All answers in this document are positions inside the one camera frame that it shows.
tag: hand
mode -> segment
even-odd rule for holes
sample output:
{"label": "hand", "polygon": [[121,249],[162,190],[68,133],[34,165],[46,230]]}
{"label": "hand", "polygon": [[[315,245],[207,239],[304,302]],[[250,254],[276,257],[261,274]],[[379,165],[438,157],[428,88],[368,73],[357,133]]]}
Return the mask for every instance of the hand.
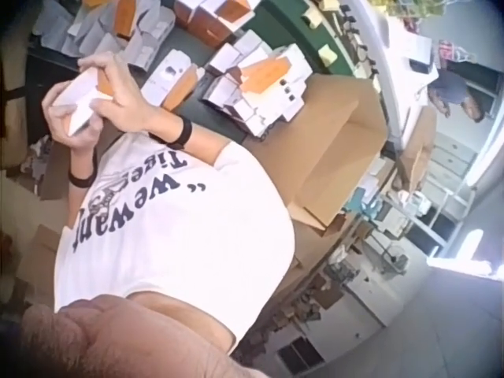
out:
{"label": "hand", "polygon": [[53,140],[70,147],[74,154],[89,153],[92,151],[103,129],[103,119],[93,114],[89,120],[89,125],[75,135],[68,136],[65,130],[65,118],[70,116],[76,109],[75,105],[69,106],[52,106],[56,97],[70,84],[69,81],[54,85],[42,100],[42,110],[47,124],[49,125],[50,134]]}
{"label": "hand", "polygon": [[143,98],[128,66],[120,57],[108,52],[85,57],[78,63],[81,71],[89,67],[103,69],[112,87],[113,101],[95,99],[91,102],[91,108],[97,114],[108,118],[123,132],[147,129],[157,110]]}

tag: green table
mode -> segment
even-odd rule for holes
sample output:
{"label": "green table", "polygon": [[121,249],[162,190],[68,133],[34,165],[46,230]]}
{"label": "green table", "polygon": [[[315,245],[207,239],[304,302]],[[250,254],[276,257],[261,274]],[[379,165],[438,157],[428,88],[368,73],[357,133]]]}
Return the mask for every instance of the green table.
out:
{"label": "green table", "polygon": [[[296,43],[314,72],[352,76],[352,69],[328,29],[324,25],[310,29],[302,19],[308,8],[304,0],[263,0],[244,29],[254,30],[273,49]],[[326,44],[339,56],[329,67],[318,56],[318,50]]]}

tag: finger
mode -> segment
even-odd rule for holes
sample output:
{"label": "finger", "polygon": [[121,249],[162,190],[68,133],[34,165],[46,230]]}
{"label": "finger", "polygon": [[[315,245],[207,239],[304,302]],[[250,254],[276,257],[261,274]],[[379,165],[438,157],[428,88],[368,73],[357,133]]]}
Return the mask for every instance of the finger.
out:
{"label": "finger", "polygon": [[110,100],[95,98],[93,101],[91,101],[90,107],[99,116],[108,118],[112,122],[115,122],[120,116],[120,106]]}
{"label": "finger", "polygon": [[77,109],[77,105],[61,105],[61,106],[51,106],[49,108],[49,117],[51,118],[62,118],[72,114]]}
{"label": "finger", "polygon": [[93,113],[89,119],[89,129],[93,135],[99,135],[103,129],[103,119],[96,113]]}
{"label": "finger", "polygon": [[56,99],[57,96],[60,95],[60,93],[71,83],[72,81],[64,81],[63,83],[58,83],[53,85],[51,89],[48,90],[46,93],[46,96],[42,100],[42,109],[47,109],[49,106],[52,105],[54,100]]}
{"label": "finger", "polygon": [[95,54],[89,57],[83,57],[79,59],[77,64],[80,69],[88,69],[90,67],[98,67],[104,69],[107,79],[110,82],[112,88],[117,88],[121,85],[121,72],[122,69],[119,66],[119,62],[115,55],[110,51],[102,54]]}

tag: man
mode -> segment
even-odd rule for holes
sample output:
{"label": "man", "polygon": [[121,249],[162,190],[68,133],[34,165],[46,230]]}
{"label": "man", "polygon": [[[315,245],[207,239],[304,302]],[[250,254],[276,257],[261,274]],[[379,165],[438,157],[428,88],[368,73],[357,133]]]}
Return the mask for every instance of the man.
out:
{"label": "man", "polygon": [[438,74],[438,78],[428,85],[428,97],[437,110],[448,118],[451,115],[448,104],[460,105],[469,118],[481,122],[484,112],[469,93],[464,78],[447,69],[440,69]]}
{"label": "man", "polygon": [[[72,137],[75,106],[52,106],[68,84],[42,103],[71,149],[69,220],[56,313],[33,306],[23,320],[28,360],[40,376],[251,376],[228,355],[294,253],[275,186],[241,146],[149,105],[117,56],[79,64],[104,69],[114,96]],[[124,135],[97,165],[103,118]]]}

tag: drawer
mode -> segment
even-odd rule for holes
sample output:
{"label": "drawer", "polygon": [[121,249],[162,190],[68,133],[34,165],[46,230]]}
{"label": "drawer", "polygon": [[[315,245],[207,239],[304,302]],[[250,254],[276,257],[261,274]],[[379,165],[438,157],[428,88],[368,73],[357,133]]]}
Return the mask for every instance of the drawer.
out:
{"label": "drawer", "polygon": [[455,139],[439,132],[435,135],[434,144],[436,147],[445,150],[447,153],[452,154],[456,158],[459,158],[469,164],[473,163],[476,158],[475,151],[471,150],[466,145],[457,142]]}
{"label": "drawer", "polygon": [[432,151],[431,160],[443,166],[444,168],[449,169],[451,172],[460,177],[463,177],[469,169],[469,163],[467,161],[463,161],[455,155],[450,154],[446,152],[446,150],[438,147],[435,147]]}

